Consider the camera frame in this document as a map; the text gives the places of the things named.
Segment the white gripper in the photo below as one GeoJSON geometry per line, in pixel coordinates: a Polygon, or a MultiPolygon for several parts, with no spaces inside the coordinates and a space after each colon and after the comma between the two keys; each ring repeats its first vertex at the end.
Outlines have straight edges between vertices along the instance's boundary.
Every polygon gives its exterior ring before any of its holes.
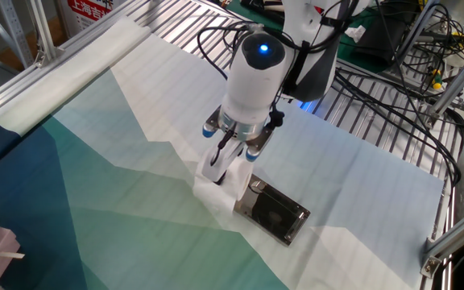
{"type": "Polygon", "coordinates": [[[239,177],[239,154],[245,147],[244,142],[229,140],[223,148],[215,143],[209,148],[199,165],[198,173],[217,185],[239,177]]]}

